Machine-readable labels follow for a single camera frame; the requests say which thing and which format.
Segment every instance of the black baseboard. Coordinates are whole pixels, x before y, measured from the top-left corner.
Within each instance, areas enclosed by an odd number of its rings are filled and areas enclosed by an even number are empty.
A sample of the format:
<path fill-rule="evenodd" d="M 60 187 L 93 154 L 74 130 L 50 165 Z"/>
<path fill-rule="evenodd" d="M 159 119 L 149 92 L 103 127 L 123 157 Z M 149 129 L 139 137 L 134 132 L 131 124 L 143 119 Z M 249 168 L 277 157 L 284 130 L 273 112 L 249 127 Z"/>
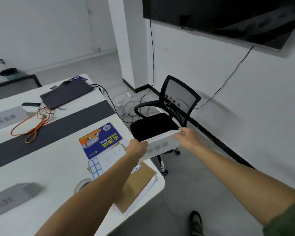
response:
<path fill-rule="evenodd" d="M 124 80 L 123 78 L 122 78 L 122 81 L 126 84 L 126 86 L 128 86 L 134 93 L 138 93 L 138 92 L 141 92 L 141 91 L 143 91 L 143 90 L 146 90 L 146 89 L 148 89 L 149 87 L 150 87 L 150 85 L 149 84 L 146 84 L 146 85 L 144 85 L 144 86 L 141 86 L 141 87 L 138 87 L 138 88 L 133 88 L 126 80 Z"/>
<path fill-rule="evenodd" d="M 154 87 L 149 85 L 149 88 L 156 94 L 160 95 L 160 92 L 157 91 Z M 192 117 L 189 117 L 188 120 L 192 125 L 194 125 L 198 130 L 200 130 L 205 136 L 207 136 L 211 141 L 213 141 L 218 147 L 220 147 L 223 151 L 225 151 L 229 156 L 231 156 L 235 161 L 240 164 L 243 164 L 247 167 L 255 169 L 251 164 L 241 158 L 236 152 L 226 146 L 223 142 L 221 142 L 218 138 L 216 138 L 212 133 L 206 130 L 200 123 L 194 120 Z"/>

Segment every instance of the shoe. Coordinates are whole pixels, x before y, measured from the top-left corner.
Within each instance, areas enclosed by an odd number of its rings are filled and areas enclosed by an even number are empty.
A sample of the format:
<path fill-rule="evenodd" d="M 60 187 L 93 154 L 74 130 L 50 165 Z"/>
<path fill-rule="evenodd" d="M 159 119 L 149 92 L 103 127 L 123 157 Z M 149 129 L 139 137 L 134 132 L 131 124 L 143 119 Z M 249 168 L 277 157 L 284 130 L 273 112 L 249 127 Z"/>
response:
<path fill-rule="evenodd" d="M 197 211 L 192 211 L 189 215 L 189 230 L 192 236 L 203 236 L 202 219 Z"/>

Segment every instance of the tv screen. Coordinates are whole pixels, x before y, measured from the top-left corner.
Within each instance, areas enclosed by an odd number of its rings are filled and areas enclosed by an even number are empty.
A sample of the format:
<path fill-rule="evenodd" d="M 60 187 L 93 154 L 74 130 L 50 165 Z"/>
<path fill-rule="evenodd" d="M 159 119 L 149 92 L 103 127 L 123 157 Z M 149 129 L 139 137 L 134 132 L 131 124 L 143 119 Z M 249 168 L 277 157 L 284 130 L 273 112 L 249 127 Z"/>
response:
<path fill-rule="evenodd" d="M 143 0 L 143 16 L 281 49 L 295 28 L 295 0 Z"/>

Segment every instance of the tiled floor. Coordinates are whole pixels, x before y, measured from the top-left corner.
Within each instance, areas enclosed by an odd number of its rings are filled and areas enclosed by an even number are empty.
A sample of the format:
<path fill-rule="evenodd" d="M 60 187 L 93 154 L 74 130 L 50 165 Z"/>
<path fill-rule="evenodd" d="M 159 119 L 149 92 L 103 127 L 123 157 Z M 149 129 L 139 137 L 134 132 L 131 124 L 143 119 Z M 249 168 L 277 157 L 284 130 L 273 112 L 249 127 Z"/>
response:
<path fill-rule="evenodd" d="M 121 79 L 117 53 L 40 72 L 37 77 L 45 85 L 82 73 L 88 74 L 94 83 L 105 87 L 115 105 L 120 103 L 124 106 L 129 101 L 138 101 L 147 92 L 145 90 L 134 94 L 130 90 L 133 98 L 126 97 L 124 93 L 127 87 Z M 144 97 L 144 101 L 155 99 L 157 96 L 152 92 Z M 118 114 L 134 114 L 132 105 L 136 103 L 138 102 L 129 103 L 125 109 L 117 108 Z M 124 120 L 131 121 L 132 118 L 125 116 Z M 227 156 L 205 136 L 202 135 L 201 138 L 204 144 Z M 111 235 L 189 235 L 187 217 L 191 210 L 201 213 L 206 236 L 262 235 L 262 226 L 248 214 L 201 160 L 183 148 L 180 148 L 180 151 L 179 156 L 174 153 L 162 156 L 169 175 L 165 178 L 165 189 L 161 194 Z M 153 162 L 158 166 L 157 159 L 153 159 Z"/>

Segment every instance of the blue booklet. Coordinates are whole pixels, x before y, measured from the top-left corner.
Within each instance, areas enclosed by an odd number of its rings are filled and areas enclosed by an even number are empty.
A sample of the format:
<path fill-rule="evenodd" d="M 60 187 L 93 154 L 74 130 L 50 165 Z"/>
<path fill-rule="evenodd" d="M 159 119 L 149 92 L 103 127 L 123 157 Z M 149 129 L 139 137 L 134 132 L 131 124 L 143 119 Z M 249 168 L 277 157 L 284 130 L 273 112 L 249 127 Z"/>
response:
<path fill-rule="evenodd" d="M 122 136 L 109 122 L 104 126 L 81 137 L 79 142 L 88 159 L 96 157 L 106 149 L 119 142 Z"/>

